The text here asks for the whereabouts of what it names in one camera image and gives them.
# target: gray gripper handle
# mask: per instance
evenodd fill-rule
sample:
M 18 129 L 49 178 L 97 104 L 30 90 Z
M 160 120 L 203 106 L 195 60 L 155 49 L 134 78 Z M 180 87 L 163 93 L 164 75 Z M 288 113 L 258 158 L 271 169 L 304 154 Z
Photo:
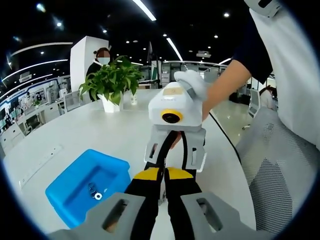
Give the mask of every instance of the gray gripper handle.
M 239 212 L 212 192 L 183 195 L 181 199 L 188 212 L 195 240 L 274 238 L 268 231 L 256 231 L 242 223 Z
M 85 222 L 70 230 L 62 229 L 48 235 L 50 240 L 129 240 L 144 196 L 115 193 L 107 200 L 90 209 Z M 105 225 L 114 219 L 117 211 L 125 205 L 113 233 Z

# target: potted plant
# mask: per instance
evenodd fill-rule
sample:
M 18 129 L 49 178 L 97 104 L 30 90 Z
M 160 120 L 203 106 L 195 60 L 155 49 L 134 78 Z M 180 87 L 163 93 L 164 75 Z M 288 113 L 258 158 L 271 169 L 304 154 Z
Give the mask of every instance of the potted plant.
M 94 100 L 102 100 L 105 112 L 118 112 L 123 108 L 124 92 L 129 90 L 135 96 L 142 76 L 126 56 L 119 56 L 85 78 L 85 82 L 79 86 L 80 97 L 88 92 Z
M 33 106 L 35 106 L 35 108 L 37 109 L 40 106 L 40 101 L 39 100 L 35 100 L 33 102 Z

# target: power outlet strip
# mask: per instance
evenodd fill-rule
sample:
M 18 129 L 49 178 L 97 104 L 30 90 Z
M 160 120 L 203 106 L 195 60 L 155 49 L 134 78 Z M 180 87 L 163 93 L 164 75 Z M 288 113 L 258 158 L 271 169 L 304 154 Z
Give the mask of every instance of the power outlet strip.
M 61 145 L 57 145 L 52 147 L 51 150 L 44 155 L 41 160 L 35 164 L 27 174 L 19 181 L 20 189 L 22 189 L 27 182 L 47 163 L 51 160 L 57 153 L 59 153 L 63 147 Z

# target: blue plastic tray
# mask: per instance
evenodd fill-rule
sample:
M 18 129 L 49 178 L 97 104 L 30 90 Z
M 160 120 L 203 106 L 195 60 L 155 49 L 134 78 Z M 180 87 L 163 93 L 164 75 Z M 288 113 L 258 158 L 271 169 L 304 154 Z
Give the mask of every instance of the blue plastic tray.
M 74 228 L 84 222 L 89 209 L 126 190 L 131 182 L 129 168 L 126 161 L 89 149 L 48 186 L 45 194 L 65 224 Z M 91 196 L 89 183 L 102 194 L 101 200 Z

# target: face mask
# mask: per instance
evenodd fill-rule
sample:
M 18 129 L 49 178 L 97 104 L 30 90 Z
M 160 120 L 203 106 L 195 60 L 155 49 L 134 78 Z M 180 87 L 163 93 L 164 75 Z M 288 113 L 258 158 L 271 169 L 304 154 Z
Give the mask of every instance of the face mask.
M 110 62 L 110 57 L 99 57 L 98 61 L 102 65 L 107 65 Z

